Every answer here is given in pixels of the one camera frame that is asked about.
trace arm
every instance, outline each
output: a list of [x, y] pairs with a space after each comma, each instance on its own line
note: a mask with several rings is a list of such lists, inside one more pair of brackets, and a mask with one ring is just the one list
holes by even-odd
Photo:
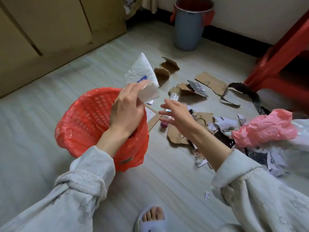
[[122, 89], [112, 106], [109, 129], [97, 145], [71, 163], [70, 171], [56, 179], [54, 189], [44, 199], [2, 226], [0, 232], [92, 231], [92, 215], [106, 199], [115, 176], [113, 157], [144, 114], [144, 104], [137, 94], [148, 82]]
[[214, 195], [232, 207], [246, 232], [308, 231], [309, 198], [276, 179], [261, 165], [238, 150], [231, 150], [191, 117], [187, 107], [165, 100], [160, 111], [174, 120], [164, 119], [192, 141], [214, 167]]

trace person's left hand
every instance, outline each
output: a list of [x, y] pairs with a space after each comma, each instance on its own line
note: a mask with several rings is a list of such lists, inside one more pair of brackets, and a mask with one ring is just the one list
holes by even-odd
[[130, 83], [124, 87], [112, 106], [110, 125], [97, 143], [97, 148], [114, 157], [121, 145], [134, 132], [144, 115], [144, 103], [137, 97], [150, 81]]

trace small bottle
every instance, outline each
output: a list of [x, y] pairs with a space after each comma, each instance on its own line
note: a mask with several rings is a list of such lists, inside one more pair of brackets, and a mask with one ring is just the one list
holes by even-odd
[[[178, 101], [178, 98], [179, 98], [179, 95], [178, 95], [177, 93], [172, 93], [171, 96], [170, 96], [170, 99], [171, 99], [171, 100]], [[166, 116], [166, 115], [163, 115], [162, 117], [163, 117], [163, 118], [167, 118], [167, 119], [172, 119], [172, 117]], [[166, 123], [165, 121], [161, 121], [161, 127], [162, 127], [162, 128], [167, 128], [167, 127], [168, 127], [168, 123]]]

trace gray trash can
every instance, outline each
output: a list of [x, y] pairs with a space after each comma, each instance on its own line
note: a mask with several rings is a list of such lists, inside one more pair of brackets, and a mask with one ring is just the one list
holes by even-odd
[[175, 46], [184, 51], [194, 50], [202, 37], [205, 26], [214, 17], [211, 0], [177, 0], [171, 21], [175, 19]]

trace white sleeve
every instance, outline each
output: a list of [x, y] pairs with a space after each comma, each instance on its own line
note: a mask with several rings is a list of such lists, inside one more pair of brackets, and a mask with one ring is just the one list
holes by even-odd
[[56, 179], [44, 199], [2, 226], [0, 232], [91, 232], [92, 215], [106, 199], [114, 176], [113, 159], [93, 146]]
[[309, 230], [309, 198], [238, 150], [218, 169], [212, 186], [246, 232]]

